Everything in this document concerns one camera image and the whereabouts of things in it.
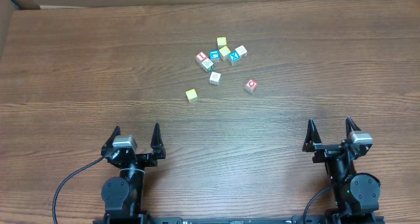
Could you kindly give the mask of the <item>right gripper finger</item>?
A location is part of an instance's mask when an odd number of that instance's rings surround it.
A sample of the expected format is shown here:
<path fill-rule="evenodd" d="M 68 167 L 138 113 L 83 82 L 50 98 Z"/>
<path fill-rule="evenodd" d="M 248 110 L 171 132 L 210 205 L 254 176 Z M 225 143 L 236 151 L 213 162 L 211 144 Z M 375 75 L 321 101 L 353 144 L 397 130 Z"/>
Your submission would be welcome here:
<path fill-rule="evenodd" d="M 312 118 L 308 121 L 306 137 L 303 144 L 304 151 L 316 151 L 322 145 L 321 138 Z"/>
<path fill-rule="evenodd" d="M 360 128 L 355 124 L 354 120 L 348 116 L 346 118 L 346 136 L 349 137 L 354 131 L 360 131 Z"/>

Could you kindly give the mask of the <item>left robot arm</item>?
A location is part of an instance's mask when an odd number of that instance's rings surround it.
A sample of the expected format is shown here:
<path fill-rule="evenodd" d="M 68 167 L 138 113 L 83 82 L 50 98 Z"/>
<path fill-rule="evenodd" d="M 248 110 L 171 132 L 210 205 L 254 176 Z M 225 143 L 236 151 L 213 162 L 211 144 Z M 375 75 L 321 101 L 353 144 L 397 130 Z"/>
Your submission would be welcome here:
<path fill-rule="evenodd" d="M 116 127 L 101 148 L 106 161 L 119 169 L 119 175 L 108 179 L 102 186 L 101 197 L 105 212 L 101 223 L 146 223 L 149 219 L 142 210 L 145 169 L 156 167 L 158 160 L 166 158 L 165 147 L 157 123 L 151 138 L 149 153 L 137 153 L 137 142 L 132 135 L 122 135 Z"/>

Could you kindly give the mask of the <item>red circle block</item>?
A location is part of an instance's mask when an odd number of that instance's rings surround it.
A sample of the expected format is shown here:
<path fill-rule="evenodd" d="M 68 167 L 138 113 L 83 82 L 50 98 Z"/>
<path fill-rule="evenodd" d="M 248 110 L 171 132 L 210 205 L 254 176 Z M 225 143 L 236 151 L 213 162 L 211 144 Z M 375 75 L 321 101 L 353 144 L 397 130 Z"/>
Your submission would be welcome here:
<path fill-rule="evenodd" d="M 253 93 L 258 86 L 258 82 L 252 78 L 250 78 L 247 83 L 245 84 L 244 89 L 249 93 Z"/>

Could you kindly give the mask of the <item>white spiral block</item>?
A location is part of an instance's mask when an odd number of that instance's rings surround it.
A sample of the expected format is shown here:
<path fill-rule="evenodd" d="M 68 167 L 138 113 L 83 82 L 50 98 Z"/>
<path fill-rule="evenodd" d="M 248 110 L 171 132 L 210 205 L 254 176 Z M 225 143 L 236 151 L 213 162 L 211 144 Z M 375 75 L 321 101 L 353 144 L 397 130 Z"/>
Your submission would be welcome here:
<path fill-rule="evenodd" d="M 221 73 L 211 72 L 209 82 L 213 85 L 220 85 L 221 82 Z"/>

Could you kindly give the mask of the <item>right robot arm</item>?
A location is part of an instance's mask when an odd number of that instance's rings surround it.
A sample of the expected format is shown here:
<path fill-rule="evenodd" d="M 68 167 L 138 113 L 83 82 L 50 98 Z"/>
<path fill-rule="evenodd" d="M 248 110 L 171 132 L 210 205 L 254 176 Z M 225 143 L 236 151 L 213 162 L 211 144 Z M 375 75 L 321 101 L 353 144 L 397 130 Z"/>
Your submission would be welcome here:
<path fill-rule="evenodd" d="M 306 205 L 301 223 L 383 223 L 375 217 L 379 209 L 381 182 L 369 173 L 358 173 L 354 161 L 365 156 L 373 145 L 373 138 L 362 131 L 351 117 L 346 119 L 346 138 L 336 145 L 323 145 L 311 118 L 308 120 L 304 152 L 312 152 L 314 163 L 323 163 L 330 178 L 330 186 L 315 194 Z M 336 207 L 325 211 L 317 221 L 308 215 L 309 207 L 322 194 L 333 191 Z"/>

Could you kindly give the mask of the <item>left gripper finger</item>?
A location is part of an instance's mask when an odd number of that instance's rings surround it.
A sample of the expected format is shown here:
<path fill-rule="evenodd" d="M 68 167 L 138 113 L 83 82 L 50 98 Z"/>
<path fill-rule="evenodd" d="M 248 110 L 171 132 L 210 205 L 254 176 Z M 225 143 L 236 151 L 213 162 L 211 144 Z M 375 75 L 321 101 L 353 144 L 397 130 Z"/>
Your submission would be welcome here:
<path fill-rule="evenodd" d="M 111 147 L 115 137 L 118 135 L 121 135 L 121 129 L 120 126 L 117 125 L 108 140 L 105 142 L 104 148 Z"/>
<path fill-rule="evenodd" d="M 158 123 L 155 124 L 154 132 L 152 135 L 150 147 L 155 154 L 163 154 L 164 153 L 164 145 L 161 138 L 161 130 Z"/>

